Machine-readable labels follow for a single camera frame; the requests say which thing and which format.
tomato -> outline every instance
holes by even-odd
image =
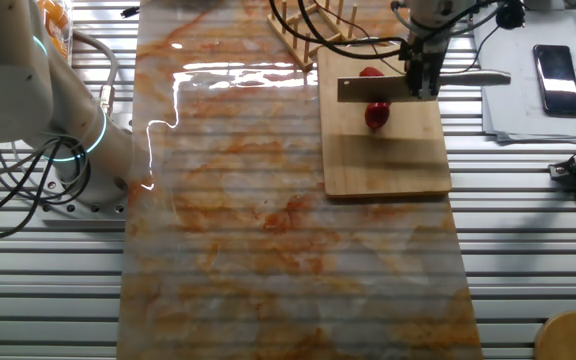
[[[390,117],[390,104],[386,102],[368,104],[366,107],[366,125],[376,130],[384,126]]]
[[[365,76],[384,76],[384,74],[375,69],[374,67],[370,67],[368,66],[367,68],[365,68],[362,72],[359,73],[359,76],[361,77],[365,77]]]
[[[384,74],[374,67],[369,66],[360,72],[359,76],[384,76]],[[379,129],[386,124],[390,117],[390,103],[378,102],[368,104],[364,117],[366,119],[366,125],[368,125],[369,128],[373,130]]]

table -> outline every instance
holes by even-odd
[[[132,112],[137,19],[122,20],[119,12],[132,5],[75,3],[76,26],[118,51],[114,118],[124,125]],[[446,66],[469,64],[472,46],[469,36],[454,39]],[[103,55],[78,46],[74,65],[96,92],[107,75]],[[477,88],[444,89],[440,107],[484,356],[530,358],[541,322],[576,309],[576,196],[555,191],[545,172],[576,145],[496,144],[481,132]],[[26,209],[11,204],[0,221],[18,221]],[[55,228],[35,219],[28,231],[0,240],[0,356],[114,357],[123,223],[107,225],[101,232],[92,222]]]

cable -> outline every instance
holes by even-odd
[[[408,21],[406,21],[406,19],[404,19],[403,16],[401,16],[401,14],[399,13],[399,7],[400,4],[398,1],[393,1],[390,3],[390,9],[392,10],[393,13],[395,13],[395,16],[397,17],[397,20],[401,23],[401,25],[405,26],[406,29],[412,31],[415,34],[419,33],[419,29],[417,29],[415,27],[415,25],[409,23]]]
[[[359,25],[357,25],[357,24],[355,24],[355,23],[352,23],[352,22],[350,22],[350,21],[342,18],[341,16],[335,14],[334,12],[332,12],[332,11],[329,10],[329,9],[326,9],[325,7],[321,6],[321,5],[319,4],[319,2],[317,2],[317,0],[313,0],[313,2],[317,5],[317,8],[319,8],[319,9],[327,12],[328,14],[330,14],[330,15],[332,15],[332,16],[334,16],[335,18],[339,19],[339,21],[347,24],[348,26],[352,26],[352,27],[355,27],[355,28],[359,29],[359,31],[361,31],[361,32],[364,33],[364,35],[366,36],[366,38],[368,38],[368,39],[371,38],[370,35],[368,34],[368,31],[366,31],[366,29],[364,29],[363,27],[361,27],[361,26],[359,26]],[[375,51],[375,54],[379,54],[379,51],[377,50],[377,47],[376,47],[375,44],[370,44],[370,46],[372,46],[372,49]],[[386,66],[388,66],[390,69],[394,70],[396,73],[398,73],[398,74],[400,74],[400,75],[405,75],[405,73],[401,72],[399,69],[397,69],[397,68],[395,68],[394,66],[390,65],[385,59],[379,59],[379,60],[380,60],[382,63],[386,64]]]
[[[491,20],[493,17],[497,16],[497,13],[499,12],[501,8],[497,7],[495,10],[493,10],[488,16],[486,16],[484,19],[482,19],[481,21],[479,21],[476,24],[470,25],[468,27],[466,27],[465,29],[461,29],[461,30],[457,30],[454,31],[452,33],[450,33],[448,36],[453,37],[453,36],[459,36],[459,35],[463,35],[469,31],[473,31],[475,29],[477,29],[478,27],[480,27],[481,25],[487,23],[489,20]]]
[[[349,41],[336,41],[334,43],[329,42],[326,39],[323,40],[319,40],[319,39],[315,39],[315,38],[311,38],[308,36],[304,36],[303,34],[300,34],[298,32],[296,32],[295,30],[293,30],[287,23],[286,21],[281,17],[281,15],[279,15],[279,10],[277,10],[277,5],[275,4],[274,0],[269,0],[270,2],[270,8],[272,10],[273,15],[275,15],[275,18],[277,19],[277,21],[281,24],[282,27],[284,27],[286,29],[286,31],[288,31],[291,35],[296,36],[298,39],[304,40],[304,41],[308,41],[311,42],[313,44],[319,44],[319,45],[324,45],[326,44],[335,44],[337,46],[341,46],[341,45],[369,45],[369,44],[379,44],[379,43],[383,43],[383,42],[390,42],[390,41],[397,41],[397,42],[403,42],[405,43],[405,40],[400,38],[400,37],[387,37],[387,38],[376,38],[376,39],[363,39],[363,40],[349,40]]]
[[[312,23],[312,21],[310,20],[310,16],[308,15],[308,11],[306,10],[306,5],[304,4],[303,0],[298,0],[297,3],[299,4],[299,11],[301,12],[301,16],[304,20],[304,22],[306,23],[306,25],[308,26],[308,28],[310,29],[310,31],[313,33],[313,35],[321,42],[321,44],[323,46],[325,46],[327,49],[329,49],[332,52],[335,52],[339,55],[343,55],[345,57],[351,58],[351,59],[359,59],[359,60],[378,60],[378,59],[384,59],[387,57],[391,57],[391,56],[395,56],[398,55],[403,49],[408,47],[408,43],[406,43],[406,41],[402,38],[396,38],[395,41],[399,41],[401,42],[401,48],[391,51],[391,52],[387,52],[387,53],[383,53],[383,54],[375,54],[375,55],[367,55],[367,54],[356,54],[356,53],[352,53],[352,52],[348,52],[348,51],[344,51],[341,49],[338,49],[336,46],[339,46],[340,42],[335,42],[335,43],[331,43],[329,41],[327,41],[317,30],[317,28],[315,27],[315,25]]]
[[[79,179],[81,179],[81,177],[82,177],[83,175],[86,174],[86,172],[90,172],[90,165],[89,165],[89,163],[88,163],[88,157],[86,156],[86,154],[85,154],[85,152],[83,151],[83,148],[82,148],[81,146],[71,147],[71,148],[70,148],[70,151],[72,152],[73,156],[77,159],[76,162],[75,162],[75,164],[77,165],[77,168],[76,168],[75,172],[76,172],[76,174],[77,174],[77,175],[76,175],[76,180],[78,181]],[[82,167],[81,167],[80,164],[79,164],[80,159],[83,159],[83,160],[84,160],[83,170],[82,170]],[[1,153],[1,150],[0,150],[0,161],[1,161],[2,166],[3,166],[4,168],[6,168],[6,161],[5,161],[5,159],[3,158],[3,155],[2,155],[2,153]],[[12,179],[12,181],[13,181],[15,184],[19,184],[19,183],[20,183],[20,182],[15,178],[15,176],[14,176],[12,173],[9,173],[8,176],[10,176],[10,178]],[[75,200],[79,195],[76,195],[76,196],[73,195],[73,196],[71,196],[70,198],[68,198],[68,199],[66,199],[66,200],[62,200],[62,201],[52,201],[52,200],[61,200],[61,198],[62,198],[63,196],[66,196],[66,195],[70,194],[70,193],[74,190],[75,184],[77,183],[77,181],[71,181],[71,182],[69,182],[68,184],[65,184],[65,185],[68,185],[68,186],[64,189],[64,191],[62,191],[62,192],[60,192],[60,193],[51,192],[51,194],[52,194],[51,196],[41,197],[41,198],[40,198],[41,204],[62,205],[62,204],[66,204],[66,203],[69,203],[69,202]],[[10,185],[9,185],[3,178],[1,178],[1,177],[0,177],[0,183],[1,183],[6,189],[8,189],[8,191],[13,191],[12,186],[10,186]],[[85,189],[85,187],[86,187],[87,185],[88,185],[87,183],[84,183],[84,184],[82,184],[82,186],[81,186],[80,188],[84,188],[84,189]],[[21,198],[24,198],[24,199],[27,199],[27,200],[34,200],[34,199],[37,197],[37,194],[36,194],[36,193],[33,193],[33,192],[29,191],[29,190],[23,190],[23,189],[22,189],[22,192],[19,192],[19,193],[17,194],[17,196],[19,196],[19,197],[21,197]]]
[[[110,73],[108,74],[108,80],[106,80],[105,85],[112,86],[115,83],[115,78],[117,77],[117,72],[119,71],[119,61],[117,60],[115,53],[112,52],[112,50],[110,50],[110,48],[106,46],[106,44],[102,43],[101,41],[95,39],[92,36],[86,35],[77,30],[73,31],[72,35],[75,40],[81,41],[84,44],[88,44],[100,50],[108,57],[108,60],[110,60]]]
[[[39,155],[42,155],[43,152],[39,153],[38,156],[35,157],[35,159],[33,160],[33,162],[30,164],[29,169],[34,170],[35,167],[37,166],[37,163],[39,162],[39,160],[41,159],[41,157]],[[18,193],[21,188],[23,187],[24,183],[26,182],[26,180],[28,180],[28,177],[30,177],[30,172],[26,173],[22,178],[21,178],[21,182],[19,184],[17,184],[17,186],[13,189],[13,191],[10,192],[10,194],[6,195],[6,197],[4,197],[3,199],[0,200],[0,209],[1,207],[3,207],[8,201],[10,201],[10,199],[12,199],[16,193]]]
[[[25,164],[25,163],[31,161],[32,159],[34,159],[34,158],[37,156],[37,154],[43,154],[43,153],[46,151],[46,149],[48,149],[50,146],[52,146],[52,145],[54,144],[55,141],[56,141],[55,139],[50,140],[50,141],[47,142],[44,146],[38,148],[38,149],[35,150],[32,154],[30,154],[30,155],[28,155],[27,157],[23,158],[23,159],[22,159],[21,161],[19,161],[18,163],[14,164],[14,165],[12,165],[12,166],[9,166],[8,169],[2,169],[2,170],[0,170],[0,175],[1,175],[1,174],[8,174],[8,173],[10,173],[10,172],[12,172],[12,171],[14,171],[14,170],[19,169],[23,164]]]
[[[3,239],[5,237],[8,237],[10,235],[13,235],[13,234],[19,232],[26,225],[28,225],[28,223],[30,222],[30,219],[32,219],[32,217],[35,215],[35,212],[37,211],[37,207],[39,206],[39,201],[40,201],[39,198],[41,196],[41,191],[42,191],[43,187],[46,185],[46,181],[48,180],[48,173],[50,172],[50,168],[52,168],[53,161],[55,160],[55,157],[57,156],[57,151],[61,147],[62,142],[63,142],[63,139],[60,139],[57,142],[57,144],[55,145],[55,147],[53,148],[52,153],[50,154],[50,158],[48,159],[48,165],[46,166],[46,170],[44,171],[44,174],[41,177],[41,182],[39,183],[40,187],[39,187],[39,189],[37,189],[37,198],[35,199],[35,201],[33,201],[32,205],[30,207],[30,211],[28,212],[28,215],[26,215],[26,217],[14,228],[6,230],[4,232],[0,232],[0,239]],[[41,158],[41,156],[35,157],[35,160],[32,162],[32,165],[31,165],[32,169],[34,169],[34,167],[37,165],[37,162],[39,161],[40,158]],[[22,182],[19,183],[19,185],[17,185],[17,187],[15,187],[15,190],[17,192],[22,188],[22,186],[28,180],[29,176],[30,176],[30,172],[28,172],[28,173],[26,173],[26,175],[24,175]],[[10,194],[8,194],[8,196],[3,198],[0,201],[0,209],[6,203],[8,203],[8,201],[10,201],[10,199],[12,199],[14,197],[14,195],[15,195],[15,193],[11,192]]]
[[[481,9],[481,8],[486,7],[488,5],[491,5],[491,4],[494,4],[494,3],[497,3],[497,2],[517,2],[522,7],[528,9],[528,7],[519,0],[485,0],[483,2],[477,3],[477,4],[469,7],[468,9],[460,12],[459,15],[452,18],[452,20],[450,20],[447,23],[443,24],[442,26],[436,28],[432,33],[430,33],[428,36],[424,37],[420,43],[424,43],[424,42],[432,39],[433,37],[437,36],[442,31],[450,29],[453,25],[455,25],[463,17],[470,15],[470,14],[473,14],[476,11],[479,11],[479,9]]]
[[[11,141],[11,142],[10,142],[10,147],[12,148],[12,153],[13,153],[13,155],[15,156],[15,160],[17,160],[18,162],[21,161],[21,158],[19,157],[19,154],[17,153],[17,145],[15,145],[15,142],[14,142],[14,141]],[[4,159],[3,159],[3,156],[1,155],[1,151],[0,151],[0,161],[1,161],[2,164],[5,164]],[[27,170],[23,167],[23,165],[21,166],[21,171],[23,171],[24,173],[27,171]],[[39,184],[32,178],[32,176],[28,178],[28,181],[30,181],[30,183],[33,184],[35,187],[39,187]],[[3,179],[2,179],[1,176],[0,176],[0,183],[2,183],[2,184],[5,183],[5,181],[3,181]],[[50,190],[47,190],[47,189],[44,189],[44,191],[45,191],[46,193],[51,194],[51,195],[55,195],[55,194],[56,194],[55,192],[50,191]]]
[[[461,73],[465,73],[466,71],[472,69],[475,64],[477,63],[477,59],[479,59],[479,54],[481,53],[481,49],[484,47],[484,44],[486,43],[486,41],[488,39],[490,39],[490,37],[492,36],[492,34],[495,33],[495,31],[499,30],[499,25],[497,25],[496,28],[494,28],[488,35],[486,35],[486,37],[481,41],[481,44],[479,44],[479,48],[477,49],[477,53],[475,53],[475,60],[472,61],[472,64],[470,64],[470,66],[468,66],[465,70],[461,70],[461,71],[456,71],[456,72],[451,72],[450,74],[461,74]]]

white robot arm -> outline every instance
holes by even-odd
[[[42,147],[55,135],[79,140],[92,165],[91,181],[79,198],[103,203],[125,194],[132,139],[102,107],[52,45],[33,0],[0,0],[0,142],[23,140]],[[72,154],[55,162],[64,181],[75,176]]]

robotic arm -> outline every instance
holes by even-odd
[[[103,92],[112,97],[111,87]],[[55,137],[74,137],[92,166],[79,200],[116,200],[125,195],[118,184],[130,170],[132,153],[125,149],[132,149],[132,139],[110,120],[111,111],[53,46],[33,0],[0,1],[0,142],[23,140],[39,149]],[[72,153],[61,149],[57,160],[59,177],[72,181]]]
[[[477,13],[485,6],[495,6],[501,1],[476,0],[404,0],[393,1],[392,10],[410,30],[408,38],[411,51],[402,53],[401,60],[406,61],[406,84],[410,95],[426,99],[437,96],[442,83],[454,85],[502,85],[510,81],[506,73],[491,71],[470,71],[468,73],[446,75],[440,74],[448,43],[452,36],[471,31],[486,21],[496,17],[499,27],[510,30],[523,24],[524,13],[519,1],[501,2],[501,6],[491,15],[475,25],[462,30],[455,30],[455,24],[462,18]],[[400,7],[410,9],[410,22],[399,15]]]

